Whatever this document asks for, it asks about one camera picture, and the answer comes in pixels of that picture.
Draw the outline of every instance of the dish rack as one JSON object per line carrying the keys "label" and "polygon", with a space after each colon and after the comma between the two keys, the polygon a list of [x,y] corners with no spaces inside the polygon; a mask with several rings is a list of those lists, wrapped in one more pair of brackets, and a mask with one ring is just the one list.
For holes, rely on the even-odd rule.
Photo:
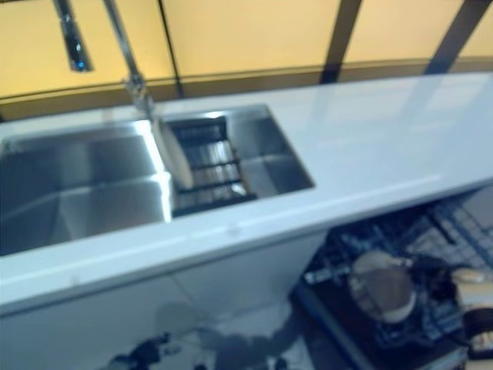
{"label": "dish rack", "polygon": [[[483,229],[462,206],[468,196],[333,229],[308,267],[304,280],[310,285],[330,281],[348,290],[353,262],[371,250],[382,250],[394,257],[427,255],[440,258],[450,266],[468,265],[493,271],[493,233]],[[372,323],[373,337],[380,348],[409,344],[432,347],[443,338],[461,337],[461,313],[454,300],[434,300],[425,284],[414,282],[414,285],[417,301],[408,318],[397,324]]]}
{"label": "dish rack", "polygon": [[173,216],[225,207],[257,198],[242,174],[240,158],[226,131],[226,119],[173,127],[192,169],[195,186],[174,194]]}

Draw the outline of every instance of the wire basket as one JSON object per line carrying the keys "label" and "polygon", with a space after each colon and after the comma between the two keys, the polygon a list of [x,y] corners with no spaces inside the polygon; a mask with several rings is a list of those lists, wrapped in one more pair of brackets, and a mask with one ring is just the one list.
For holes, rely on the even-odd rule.
{"label": "wire basket", "polygon": [[[493,271],[493,236],[463,208],[466,198],[452,197],[333,229],[304,275],[306,282],[332,281],[348,289],[354,261],[373,250],[397,258],[436,257],[449,266]],[[397,324],[374,320],[374,338],[381,348],[410,343],[433,346],[461,332],[461,312],[454,299],[432,299],[424,283],[414,281],[414,288],[416,305],[405,320]]]}
{"label": "wire basket", "polygon": [[183,147],[192,169],[195,187],[178,190],[173,216],[225,207],[256,199],[243,178],[240,159],[227,136],[224,117],[189,121],[173,132]]}

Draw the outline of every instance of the double sink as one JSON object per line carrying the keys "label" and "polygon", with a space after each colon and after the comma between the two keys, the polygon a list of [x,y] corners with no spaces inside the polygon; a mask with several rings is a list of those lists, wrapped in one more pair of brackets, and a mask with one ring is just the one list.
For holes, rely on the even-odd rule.
{"label": "double sink", "polygon": [[170,186],[148,121],[1,143],[0,255],[312,187],[265,106],[166,117],[195,187]]}

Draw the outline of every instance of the faucet spout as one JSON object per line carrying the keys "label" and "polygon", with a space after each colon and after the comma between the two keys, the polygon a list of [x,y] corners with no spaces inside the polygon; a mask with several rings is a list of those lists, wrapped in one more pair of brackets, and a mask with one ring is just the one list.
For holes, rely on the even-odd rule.
{"label": "faucet spout", "polygon": [[[60,18],[62,31],[65,39],[65,46],[69,53],[70,66],[77,72],[85,72],[92,69],[89,56],[82,42],[77,24],[70,9],[69,0],[53,0],[56,11]],[[114,0],[103,0],[109,20],[112,23],[119,47],[129,68],[129,77],[126,80],[126,89],[132,97],[133,104],[149,121],[151,132],[156,142],[159,155],[171,173],[172,178],[181,187],[189,189],[193,187],[193,174],[188,160],[178,143],[175,134],[169,125],[158,119],[154,113],[154,102],[146,81],[137,68],[136,60],[130,48],[129,39],[123,27],[122,19]]]}

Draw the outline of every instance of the kitchen counter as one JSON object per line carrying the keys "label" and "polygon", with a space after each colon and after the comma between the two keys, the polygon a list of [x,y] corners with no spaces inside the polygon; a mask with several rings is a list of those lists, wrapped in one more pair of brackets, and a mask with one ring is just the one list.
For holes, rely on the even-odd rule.
{"label": "kitchen counter", "polygon": [[[268,105],[314,188],[2,257],[2,310],[493,182],[493,73],[214,96],[156,108],[166,116],[258,103]],[[125,106],[27,119],[0,125],[0,140],[135,115]]]}

